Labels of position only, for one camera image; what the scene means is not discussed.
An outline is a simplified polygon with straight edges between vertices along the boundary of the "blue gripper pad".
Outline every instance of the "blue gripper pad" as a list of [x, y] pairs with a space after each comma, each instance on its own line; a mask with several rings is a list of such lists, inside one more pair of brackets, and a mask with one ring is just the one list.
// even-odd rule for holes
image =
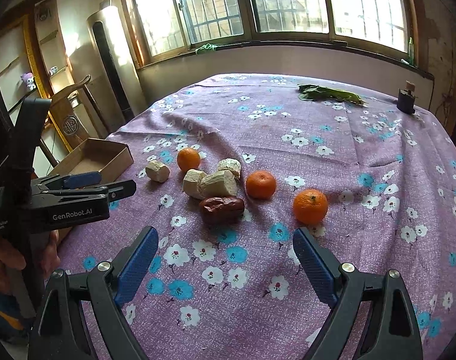
[[152, 227], [118, 275], [118, 291], [114, 297], [118, 307], [133, 300], [157, 250], [158, 232]]
[[321, 303], [333, 309], [338, 301], [334, 277], [300, 229], [294, 231], [293, 249]]

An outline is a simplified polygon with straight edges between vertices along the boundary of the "open cardboard box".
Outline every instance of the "open cardboard box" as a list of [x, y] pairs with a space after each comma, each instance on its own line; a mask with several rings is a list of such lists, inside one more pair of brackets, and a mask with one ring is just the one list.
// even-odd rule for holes
[[[133, 162], [128, 145], [88, 138], [59, 162], [49, 174], [66, 176], [99, 171], [101, 184], [106, 184], [116, 181]], [[71, 227], [59, 230], [59, 242], [70, 230]]]

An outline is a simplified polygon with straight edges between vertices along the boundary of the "plush toy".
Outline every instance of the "plush toy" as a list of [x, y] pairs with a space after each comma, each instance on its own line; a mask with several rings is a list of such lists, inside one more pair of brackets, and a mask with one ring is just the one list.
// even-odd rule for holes
[[26, 85], [28, 91], [33, 91], [36, 89], [36, 84], [34, 83], [33, 73], [25, 73], [21, 76], [21, 80]]

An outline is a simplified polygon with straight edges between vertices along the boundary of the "wall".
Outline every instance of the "wall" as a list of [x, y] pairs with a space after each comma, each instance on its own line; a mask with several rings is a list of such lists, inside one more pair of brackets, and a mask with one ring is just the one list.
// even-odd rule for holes
[[149, 103], [221, 73], [290, 74], [340, 81], [398, 96], [407, 80], [417, 86], [417, 105], [428, 109], [433, 82], [371, 57], [305, 46], [250, 46], [177, 57], [138, 70]]

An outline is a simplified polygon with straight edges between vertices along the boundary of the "screw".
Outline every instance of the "screw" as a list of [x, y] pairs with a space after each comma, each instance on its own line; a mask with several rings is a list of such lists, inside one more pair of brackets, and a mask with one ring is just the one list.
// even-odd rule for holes
[[59, 279], [61, 276], [63, 276], [63, 270], [62, 269], [56, 269], [51, 276], [55, 279]]
[[345, 271], [345, 272], [352, 272], [355, 270], [355, 266], [349, 262], [345, 262], [341, 268]]
[[396, 269], [390, 269], [389, 274], [393, 279], [397, 279], [400, 277], [400, 273]]
[[98, 271], [107, 271], [108, 269], [111, 268], [111, 264], [107, 261], [100, 262], [98, 265]]

